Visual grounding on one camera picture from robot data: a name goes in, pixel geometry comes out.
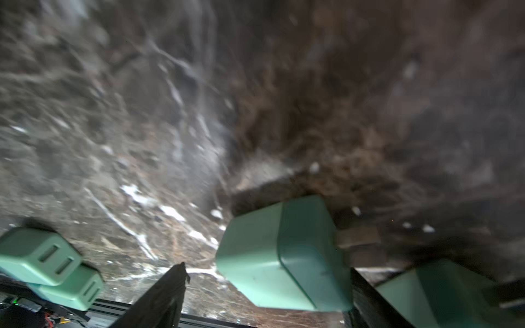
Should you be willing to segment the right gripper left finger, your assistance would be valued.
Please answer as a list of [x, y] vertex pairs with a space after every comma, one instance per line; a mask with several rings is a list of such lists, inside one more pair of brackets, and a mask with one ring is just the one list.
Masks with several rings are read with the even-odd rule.
[[189, 281], [184, 262], [173, 266], [111, 328], [178, 327]]

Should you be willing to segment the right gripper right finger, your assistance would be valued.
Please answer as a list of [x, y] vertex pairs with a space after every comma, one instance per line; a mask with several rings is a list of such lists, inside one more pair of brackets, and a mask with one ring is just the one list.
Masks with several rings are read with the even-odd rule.
[[344, 312], [345, 327], [414, 328], [354, 268], [351, 283], [354, 307]]

